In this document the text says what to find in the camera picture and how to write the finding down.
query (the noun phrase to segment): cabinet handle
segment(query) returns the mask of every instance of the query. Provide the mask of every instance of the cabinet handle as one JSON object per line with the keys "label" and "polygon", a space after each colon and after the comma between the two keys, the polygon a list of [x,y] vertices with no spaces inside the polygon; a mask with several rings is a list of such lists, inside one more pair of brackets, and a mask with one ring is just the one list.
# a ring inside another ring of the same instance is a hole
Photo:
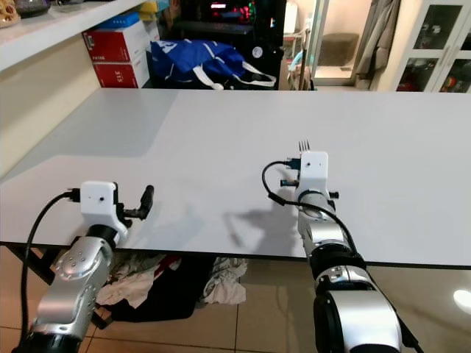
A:
{"label": "cabinet handle", "polygon": [[450,50],[450,46],[445,46],[445,50],[443,51],[443,55],[440,58],[439,63],[437,64],[438,66],[442,66],[442,63],[445,60],[445,57],[447,56],[449,50]]}
{"label": "cabinet handle", "polygon": [[455,57],[458,54],[458,50],[459,50],[459,46],[455,46],[453,53],[450,54],[450,59],[448,60],[448,64],[447,64],[448,66],[453,65],[453,63],[455,62]]}

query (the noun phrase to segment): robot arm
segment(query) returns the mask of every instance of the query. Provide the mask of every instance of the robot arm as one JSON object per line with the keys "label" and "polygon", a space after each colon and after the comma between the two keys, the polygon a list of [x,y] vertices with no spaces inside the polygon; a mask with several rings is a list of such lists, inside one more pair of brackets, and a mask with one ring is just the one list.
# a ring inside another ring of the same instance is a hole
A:
{"label": "robot arm", "polygon": [[327,153],[309,151],[308,143],[300,144],[300,150],[299,159],[278,163],[298,171],[296,180],[280,183],[296,187],[294,200],[280,199],[266,189],[274,201],[298,206],[298,231],[316,288],[317,351],[398,353],[404,342],[421,352],[368,274],[348,229],[336,217],[333,199],[339,195],[327,189]]}
{"label": "robot arm", "polygon": [[16,352],[78,352],[95,309],[96,296],[106,282],[113,250],[122,243],[132,222],[145,219],[152,207],[149,185],[137,210],[118,202],[112,182],[85,182],[80,188],[81,211],[90,227],[57,262],[54,281],[43,296],[25,341]]}

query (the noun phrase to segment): shelf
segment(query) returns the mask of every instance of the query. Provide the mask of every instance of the shelf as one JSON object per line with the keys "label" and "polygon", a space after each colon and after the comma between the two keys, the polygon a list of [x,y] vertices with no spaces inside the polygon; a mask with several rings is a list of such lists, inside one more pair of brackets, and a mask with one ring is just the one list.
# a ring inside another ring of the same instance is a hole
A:
{"label": "shelf", "polygon": [[26,18],[19,24],[0,29],[0,71],[144,1],[85,2],[80,10],[69,13],[51,6],[45,15]]}

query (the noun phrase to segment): blue tote bag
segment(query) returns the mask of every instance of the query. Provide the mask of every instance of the blue tote bag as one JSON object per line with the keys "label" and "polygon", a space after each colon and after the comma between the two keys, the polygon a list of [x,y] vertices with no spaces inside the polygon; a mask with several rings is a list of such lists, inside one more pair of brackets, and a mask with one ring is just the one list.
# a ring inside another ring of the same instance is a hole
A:
{"label": "blue tote bag", "polygon": [[[175,82],[201,82],[214,90],[223,90],[210,76],[235,79],[245,85],[275,86],[276,78],[264,74],[244,60],[235,48],[210,40],[158,40],[151,43],[152,64],[157,76]],[[266,81],[244,81],[246,71],[264,76]]]}

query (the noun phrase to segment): black cable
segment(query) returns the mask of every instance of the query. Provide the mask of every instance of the black cable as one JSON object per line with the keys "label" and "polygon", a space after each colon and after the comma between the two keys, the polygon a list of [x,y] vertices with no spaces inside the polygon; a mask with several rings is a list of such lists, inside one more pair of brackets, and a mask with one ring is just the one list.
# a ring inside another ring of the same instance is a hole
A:
{"label": "black cable", "polygon": [[286,200],[283,197],[278,196],[276,193],[273,193],[270,190],[268,184],[266,183],[266,177],[265,177],[266,171],[268,171],[273,165],[289,165],[289,164],[290,163],[286,162],[286,161],[276,160],[274,162],[269,163],[268,165],[265,166],[265,168],[263,168],[263,170],[262,170],[262,183],[263,183],[263,187],[265,188],[266,192],[268,193],[268,197],[270,199],[272,199],[273,201],[277,202],[278,204],[281,204],[282,206],[284,206],[285,204],[290,204],[292,206],[308,208],[308,209],[313,210],[313,211],[325,213],[330,218],[332,218],[332,220],[334,222],[336,222],[340,226],[340,228],[344,231],[345,236],[347,237],[347,241],[350,245],[350,248],[352,249],[352,252],[354,254],[358,254],[358,251],[356,249],[355,243],[353,242],[353,238],[352,238],[352,235],[350,234],[350,231],[348,230],[345,223],[342,222],[341,219],[339,217],[337,217],[334,213],[332,213],[329,210],[326,210],[323,207],[315,206],[313,204],[306,204],[304,202],[295,202],[295,201]]}
{"label": "black cable", "polygon": [[31,232],[29,233],[28,240],[26,241],[26,245],[24,248],[24,259],[23,259],[23,267],[21,269],[21,336],[20,336],[20,343],[21,346],[28,334],[28,300],[27,300],[27,280],[28,280],[28,259],[29,259],[29,252],[31,249],[32,240],[35,236],[36,230],[38,229],[39,223],[43,219],[44,215],[49,211],[49,209],[59,200],[66,199],[69,197],[73,197],[74,193],[71,191],[67,191],[65,193],[61,193],[54,197],[51,201],[47,203],[47,205],[43,208],[43,210],[39,213],[38,217],[36,218],[35,223],[31,228]]}

